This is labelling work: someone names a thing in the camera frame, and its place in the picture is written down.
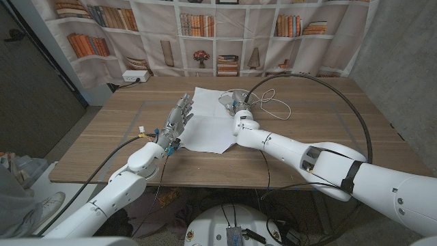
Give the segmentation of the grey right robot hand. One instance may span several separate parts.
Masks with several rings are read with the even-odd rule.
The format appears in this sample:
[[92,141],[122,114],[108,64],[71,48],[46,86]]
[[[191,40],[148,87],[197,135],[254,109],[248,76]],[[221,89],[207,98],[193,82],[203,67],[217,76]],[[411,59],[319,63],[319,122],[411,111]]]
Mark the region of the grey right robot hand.
[[250,110],[253,96],[252,94],[248,95],[248,93],[245,90],[234,90],[223,97],[225,107],[230,115],[234,116],[239,111]]

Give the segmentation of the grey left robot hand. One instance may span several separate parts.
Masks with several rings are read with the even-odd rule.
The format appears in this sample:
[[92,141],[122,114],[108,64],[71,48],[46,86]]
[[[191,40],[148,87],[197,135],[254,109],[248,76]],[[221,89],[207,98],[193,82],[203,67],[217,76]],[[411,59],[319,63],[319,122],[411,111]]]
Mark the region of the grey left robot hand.
[[194,116],[191,113],[193,101],[188,94],[184,94],[177,102],[176,106],[170,111],[165,124],[156,137],[156,143],[162,148],[167,148],[183,132],[188,121]]

